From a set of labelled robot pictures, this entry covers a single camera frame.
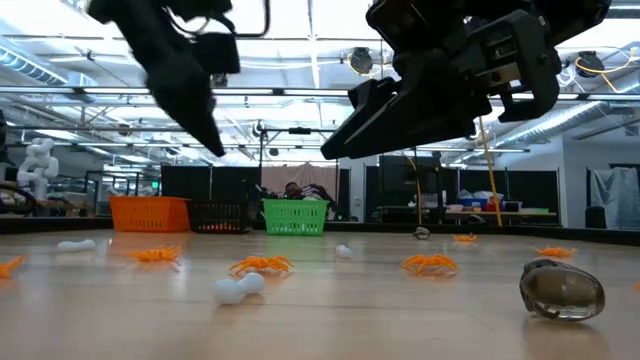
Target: green basket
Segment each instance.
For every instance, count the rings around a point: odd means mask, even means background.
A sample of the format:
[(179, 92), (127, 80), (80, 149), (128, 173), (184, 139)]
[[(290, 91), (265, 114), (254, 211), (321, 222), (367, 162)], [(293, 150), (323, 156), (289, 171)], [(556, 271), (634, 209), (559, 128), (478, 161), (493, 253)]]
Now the green basket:
[(269, 235), (320, 236), (328, 201), (264, 199), (264, 217)]

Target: orange basket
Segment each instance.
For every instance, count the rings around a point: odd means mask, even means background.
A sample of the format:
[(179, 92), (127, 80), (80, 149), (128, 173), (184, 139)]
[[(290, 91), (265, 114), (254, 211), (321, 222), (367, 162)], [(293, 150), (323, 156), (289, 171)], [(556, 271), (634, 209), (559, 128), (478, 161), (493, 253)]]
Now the orange basket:
[(187, 199), (165, 196), (112, 196), (116, 231), (179, 232), (189, 230)]

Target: plastic basket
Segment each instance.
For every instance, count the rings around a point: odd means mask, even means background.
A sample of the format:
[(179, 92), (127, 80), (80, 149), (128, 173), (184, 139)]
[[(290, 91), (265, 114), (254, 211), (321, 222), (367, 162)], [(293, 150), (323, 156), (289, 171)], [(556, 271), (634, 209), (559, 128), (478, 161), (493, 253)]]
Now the plastic basket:
[(251, 229), (247, 203), (192, 200), (187, 208), (193, 232), (244, 234)]
[(320, 236), (328, 201), (264, 199), (264, 217), (269, 235)]
[(162, 196), (112, 196), (109, 203), (113, 227), (116, 231), (188, 231), (185, 200)]

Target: white bone toy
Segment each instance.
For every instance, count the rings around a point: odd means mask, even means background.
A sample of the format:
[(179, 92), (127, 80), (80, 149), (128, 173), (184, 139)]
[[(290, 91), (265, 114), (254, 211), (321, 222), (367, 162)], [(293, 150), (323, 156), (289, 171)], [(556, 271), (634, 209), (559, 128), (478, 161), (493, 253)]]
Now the white bone toy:
[(218, 280), (213, 285), (213, 296), (220, 305), (238, 304), (245, 295), (257, 294), (264, 289), (264, 278), (260, 274), (248, 273), (242, 280)]
[(63, 241), (56, 248), (60, 252), (88, 251), (96, 248), (96, 242), (89, 239), (84, 241)]

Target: robotic arm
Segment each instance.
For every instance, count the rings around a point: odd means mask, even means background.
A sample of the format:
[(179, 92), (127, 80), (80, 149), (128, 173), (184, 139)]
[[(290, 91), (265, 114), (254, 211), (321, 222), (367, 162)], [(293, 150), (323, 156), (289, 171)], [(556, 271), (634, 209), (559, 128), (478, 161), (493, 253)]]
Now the robotic arm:
[[(270, 26), (269, 0), (264, 0), (265, 29), (236, 34), (224, 14), (231, 0), (92, 0), (87, 13), (103, 24), (114, 22), (133, 56), (147, 72), (146, 85), (158, 106), (216, 156), (224, 155), (213, 119), (212, 76), (240, 72), (236, 37), (260, 37)], [(172, 15), (219, 21), (229, 33), (197, 33), (181, 29)]]
[[(501, 122), (535, 119), (556, 102), (554, 46), (598, 25), (611, 0), (379, 0), (367, 22), (395, 51), (402, 80), (349, 92), (355, 111), (322, 147), (359, 158), (471, 135), (502, 100)], [(532, 99), (517, 101), (530, 92)]]
[[(158, 106), (216, 156), (224, 155), (213, 120), (210, 78), (240, 71), (230, 0), (93, 0), (87, 13), (115, 22), (147, 72)], [(556, 102), (561, 70), (554, 46), (604, 19), (611, 0), (378, 0), (367, 22), (393, 48), (402, 80), (368, 80), (349, 92), (353, 114), (322, 147), (327, 159), (358, 158), (467, 136), (473, 120), (540, 117)], [(214, 19), (229, 34), (181, 34), (185, 21)], [(530, 92), (531, 99), (517, 100)]]

